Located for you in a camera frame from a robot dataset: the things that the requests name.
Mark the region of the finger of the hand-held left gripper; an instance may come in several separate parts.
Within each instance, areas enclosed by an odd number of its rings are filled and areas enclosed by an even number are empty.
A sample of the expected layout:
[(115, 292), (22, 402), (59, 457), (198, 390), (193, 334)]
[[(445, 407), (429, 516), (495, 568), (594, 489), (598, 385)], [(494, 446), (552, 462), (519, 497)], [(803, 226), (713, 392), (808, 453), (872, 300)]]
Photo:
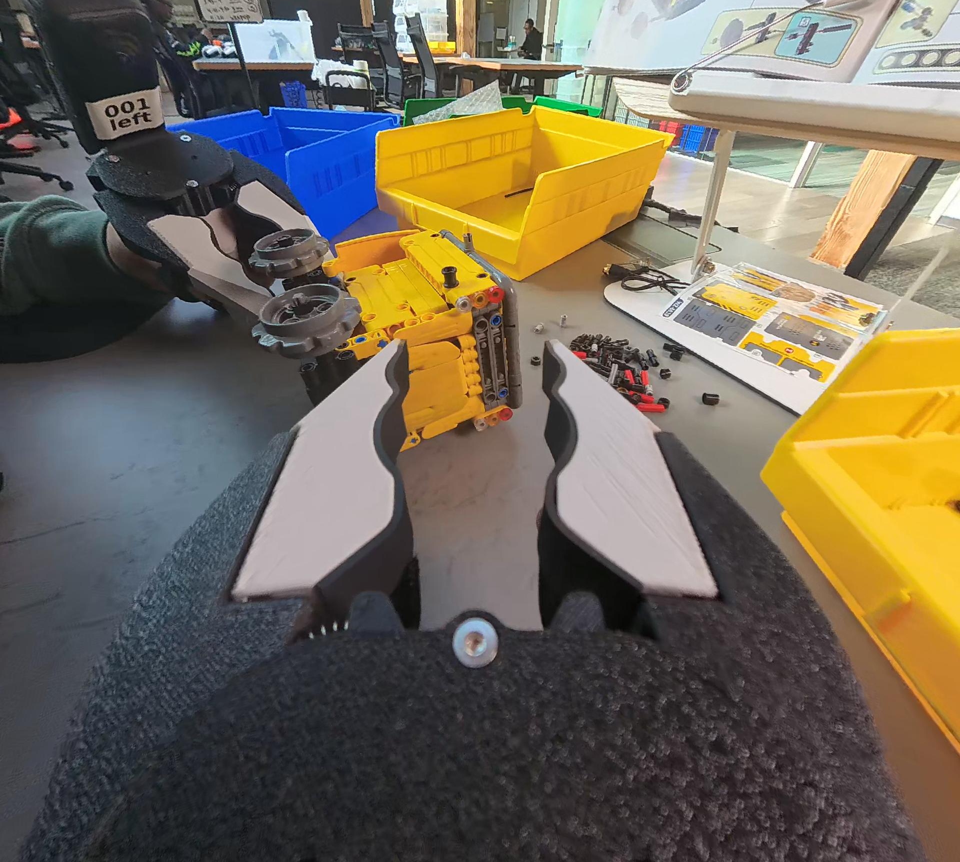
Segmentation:
[(240, 187), (227, 205), (218, 208), (218, 248), (225, 255), (251, 255), (262, 238), (295, 229), (318, 233), (305, 213), (260, 181)]
[(186, 264), (198, 297), (221, 303), (231, 315), (259, 315), (272, 298), (266, 288), (248, 278), (239, 261), (222, 253), (204, 220), (162, 216), (150, 220), (148, 227)]

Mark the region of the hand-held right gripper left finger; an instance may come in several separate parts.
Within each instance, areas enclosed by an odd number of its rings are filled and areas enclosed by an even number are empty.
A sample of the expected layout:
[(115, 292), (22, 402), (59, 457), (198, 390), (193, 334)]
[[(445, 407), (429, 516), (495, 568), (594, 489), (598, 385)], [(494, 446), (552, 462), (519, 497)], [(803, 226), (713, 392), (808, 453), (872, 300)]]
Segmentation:
[(235, 603), (305, 600), (312, 631), (342, 628), (378, 593), (421, 626), (419, 561), (398, 460), (407, 345), (366, 359), (294, 426), (229, 584)]

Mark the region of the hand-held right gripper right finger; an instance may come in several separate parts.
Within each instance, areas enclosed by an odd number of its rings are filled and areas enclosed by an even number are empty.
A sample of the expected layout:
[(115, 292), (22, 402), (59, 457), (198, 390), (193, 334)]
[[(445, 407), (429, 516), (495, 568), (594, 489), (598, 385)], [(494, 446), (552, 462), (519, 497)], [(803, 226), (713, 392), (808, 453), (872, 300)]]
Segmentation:
[(582, 601), (601, 629), (621, 631), (651, 623), (656, 599), (718, 602), (662, 431), (559, 340), (541, 361), (552, 460), (536, 537), (542, 627)]

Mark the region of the grey lego wheel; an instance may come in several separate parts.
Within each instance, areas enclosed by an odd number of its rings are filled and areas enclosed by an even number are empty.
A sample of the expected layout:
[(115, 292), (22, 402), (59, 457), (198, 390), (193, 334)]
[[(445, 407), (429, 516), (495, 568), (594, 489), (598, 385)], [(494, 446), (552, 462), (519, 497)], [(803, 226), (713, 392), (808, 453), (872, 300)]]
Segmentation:
[(253, 244), (247, 267), (251, 278), (273, 282), (320, 268), (329, 253), (329, 241), (313, 228), (275, 231)]
[(336, 285), (308, 284), (267, 301), (250, 331), (287, 359), (323, 356), (348, 340), (362, 317), (359, 300)]

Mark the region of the yellow lego vehicle model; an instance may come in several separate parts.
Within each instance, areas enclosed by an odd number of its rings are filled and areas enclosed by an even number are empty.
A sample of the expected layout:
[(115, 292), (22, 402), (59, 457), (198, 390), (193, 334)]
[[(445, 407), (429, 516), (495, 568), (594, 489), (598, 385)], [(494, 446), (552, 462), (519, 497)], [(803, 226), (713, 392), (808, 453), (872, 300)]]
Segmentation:
[(406, 344), (404, 450), (467, 424), (494, 427), (522, 405), (517, 295), (471, 243), (448, 231), (377, 234), (342, 242), (322, 268), (360, 306), (333, 379)]

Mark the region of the person's left forearm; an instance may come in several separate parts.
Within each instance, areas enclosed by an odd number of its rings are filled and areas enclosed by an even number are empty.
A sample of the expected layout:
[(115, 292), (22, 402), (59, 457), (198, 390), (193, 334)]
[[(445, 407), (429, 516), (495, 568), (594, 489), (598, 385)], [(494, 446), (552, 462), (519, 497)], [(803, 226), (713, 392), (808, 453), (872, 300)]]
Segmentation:
[(106, 247), (107, 222), (103, 212), (66, 197), (2, 198), (1, 315), (95, 302), (168, 302), (171, 297), (114, 267)]

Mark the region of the pile of small lego pins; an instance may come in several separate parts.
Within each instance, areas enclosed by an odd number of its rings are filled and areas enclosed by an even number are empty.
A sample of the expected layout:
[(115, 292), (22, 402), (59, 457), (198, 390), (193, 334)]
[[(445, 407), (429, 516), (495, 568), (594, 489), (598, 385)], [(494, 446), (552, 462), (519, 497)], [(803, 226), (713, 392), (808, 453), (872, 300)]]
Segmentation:
[(676, 343), (552, 325), (523, 334), (520, 351), (549, 419), (678, 431), (730, 420), (742, 402), (730, 379)]

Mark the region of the lego sticker sheet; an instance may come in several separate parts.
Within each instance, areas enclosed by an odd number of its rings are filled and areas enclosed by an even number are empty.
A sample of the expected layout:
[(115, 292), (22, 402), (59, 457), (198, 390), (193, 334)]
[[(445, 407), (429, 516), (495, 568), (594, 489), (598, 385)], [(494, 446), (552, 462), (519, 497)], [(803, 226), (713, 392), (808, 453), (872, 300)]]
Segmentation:
[(679, 291), (661, 315), (820, 387), (884, 324), (879, 303), (745, 263)]

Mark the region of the person's left hand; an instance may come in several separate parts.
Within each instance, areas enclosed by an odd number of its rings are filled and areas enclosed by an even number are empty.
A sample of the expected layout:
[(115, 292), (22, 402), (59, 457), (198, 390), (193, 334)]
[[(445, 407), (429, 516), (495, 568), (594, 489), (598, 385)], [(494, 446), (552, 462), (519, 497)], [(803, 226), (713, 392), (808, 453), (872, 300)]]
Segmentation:
[(148, 290), (168, 298), (196, 303), (189, 281), (162, 262), (133, 251), (121, 238), (114, 226), (107, 222), (104, 229), (106, 252), (114, 267), (134, 279)]

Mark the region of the blue storage bin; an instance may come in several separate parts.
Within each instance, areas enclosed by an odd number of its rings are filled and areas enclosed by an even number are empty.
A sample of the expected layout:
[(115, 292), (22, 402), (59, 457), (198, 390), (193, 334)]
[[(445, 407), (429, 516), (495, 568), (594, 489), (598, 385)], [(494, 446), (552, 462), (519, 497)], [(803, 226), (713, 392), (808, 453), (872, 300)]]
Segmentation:
[(285, 181), (318, 232), (340, 236), (378, 203), (376, 138), (401, 126), (391, 113), (271, 108), (173, 124), (210, 138)]

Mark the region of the black office chair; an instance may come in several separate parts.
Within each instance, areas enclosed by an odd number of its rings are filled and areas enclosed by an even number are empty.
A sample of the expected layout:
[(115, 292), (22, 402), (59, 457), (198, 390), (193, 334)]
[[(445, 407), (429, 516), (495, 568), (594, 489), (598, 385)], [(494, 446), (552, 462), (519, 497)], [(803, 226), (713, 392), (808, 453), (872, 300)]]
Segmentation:
[(404, 68), (401, 55), (395, 45), (386, 23), (373, 23), (371, 29), (373, 39), (380, 53), (385, 70), (384, 98), (387, 103), (398, 109), (403, 109), (407, 100), (442, 99), (445, 97), (442, 79), (433, 62), (429, 50), (422, 17), (419, 13), (414, 16), (405, 16), (407, 30), (412, 29), (412, 38), (415, 49), (423, 49), (429, 56), (426, 68), (420, 72), (411, 73)]

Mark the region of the yellow storage bin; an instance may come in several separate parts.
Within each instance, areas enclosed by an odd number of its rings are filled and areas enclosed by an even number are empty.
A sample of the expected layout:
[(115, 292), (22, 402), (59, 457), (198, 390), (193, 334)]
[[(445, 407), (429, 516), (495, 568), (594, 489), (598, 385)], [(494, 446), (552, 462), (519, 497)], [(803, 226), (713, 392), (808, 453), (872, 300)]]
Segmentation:
[(787, 527), (957, 749), (959, 330), (871, 340), (761, 476)]
[(378, 206), (402, 229), (470, 235), (521, 280), (634, 220), (671, 141), (539, 106), (385, 130), (375, 140)]

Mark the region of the clear plastic bag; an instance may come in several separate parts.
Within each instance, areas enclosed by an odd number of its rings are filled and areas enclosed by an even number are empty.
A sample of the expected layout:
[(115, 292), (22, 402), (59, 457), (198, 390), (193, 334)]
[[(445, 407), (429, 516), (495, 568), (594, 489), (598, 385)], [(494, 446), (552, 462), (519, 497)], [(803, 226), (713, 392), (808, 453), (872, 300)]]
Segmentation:
[(436, 124), (451, 119), (492, 114), (503, 110), (498, 82), (494, 81), (456, 99), (408, 100), (404, 126)]

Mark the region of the green storage bin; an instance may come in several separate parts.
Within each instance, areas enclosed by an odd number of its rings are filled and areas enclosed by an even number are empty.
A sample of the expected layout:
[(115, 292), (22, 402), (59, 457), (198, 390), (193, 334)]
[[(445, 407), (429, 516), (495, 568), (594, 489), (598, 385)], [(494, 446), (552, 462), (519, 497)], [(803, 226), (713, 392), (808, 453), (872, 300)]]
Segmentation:
[[(537, 106), (556, 111), (568, 112), (571, 114), (584, 115), (592, 118), (599, 118), (603, 111), (599, 107), (568, 100), (558, 100), (540, 96), (534, 97), (533, 100), (528, 100), (523, 96), (502, 96), (501, 100), (503, 110), (518, 110), (521, 111), (523, 115), (529, 114), (531, 109)], [(403, 125), (403, 119), (404, 110), (400, 124), (402, 127), (406, 127)]]

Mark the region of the wooden post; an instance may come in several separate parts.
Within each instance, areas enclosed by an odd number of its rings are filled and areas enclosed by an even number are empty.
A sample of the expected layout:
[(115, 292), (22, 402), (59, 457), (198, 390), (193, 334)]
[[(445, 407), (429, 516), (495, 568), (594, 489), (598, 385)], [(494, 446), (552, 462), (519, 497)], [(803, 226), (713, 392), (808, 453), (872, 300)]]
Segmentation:
[(811, 262), (843, 269), (853, 260), (917, 157), (871, 150), (827, 222)]

